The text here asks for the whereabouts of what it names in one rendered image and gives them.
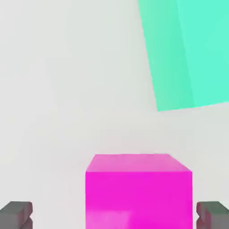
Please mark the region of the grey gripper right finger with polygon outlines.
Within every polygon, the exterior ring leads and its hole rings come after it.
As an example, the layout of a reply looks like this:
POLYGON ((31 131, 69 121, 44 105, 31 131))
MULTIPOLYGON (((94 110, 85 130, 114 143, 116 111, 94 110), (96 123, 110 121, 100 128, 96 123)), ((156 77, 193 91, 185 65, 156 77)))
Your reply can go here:
POLYGON ((229 229, 229 209, 219 201, 198 202, 196 212, 196 229, 229 229))

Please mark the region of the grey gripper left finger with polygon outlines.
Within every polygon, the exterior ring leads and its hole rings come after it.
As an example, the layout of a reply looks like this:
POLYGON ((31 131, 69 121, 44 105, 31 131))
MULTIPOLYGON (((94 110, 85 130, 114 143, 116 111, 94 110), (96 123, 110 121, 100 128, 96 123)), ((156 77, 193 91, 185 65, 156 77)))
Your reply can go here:
POLYGON ((10 201, 0 210, 0 229, 33 229, 33 204, 10 201))

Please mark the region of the small magenta cube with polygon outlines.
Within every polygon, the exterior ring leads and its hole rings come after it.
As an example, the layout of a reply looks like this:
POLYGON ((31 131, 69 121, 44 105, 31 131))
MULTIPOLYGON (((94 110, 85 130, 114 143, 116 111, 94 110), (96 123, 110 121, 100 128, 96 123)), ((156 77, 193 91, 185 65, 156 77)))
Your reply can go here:
POLYGON ((192 171, 169 154, 97 154, 85 229, 192 229, 192 171))

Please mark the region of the large turquoise box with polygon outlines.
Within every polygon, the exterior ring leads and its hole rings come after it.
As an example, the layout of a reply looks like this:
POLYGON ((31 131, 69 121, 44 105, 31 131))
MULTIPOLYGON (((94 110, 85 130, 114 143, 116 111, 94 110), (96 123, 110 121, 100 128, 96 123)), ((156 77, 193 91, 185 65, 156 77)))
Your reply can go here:
POLYGON ((138 0, 158 111, 229 102, 229 0, 138 0))

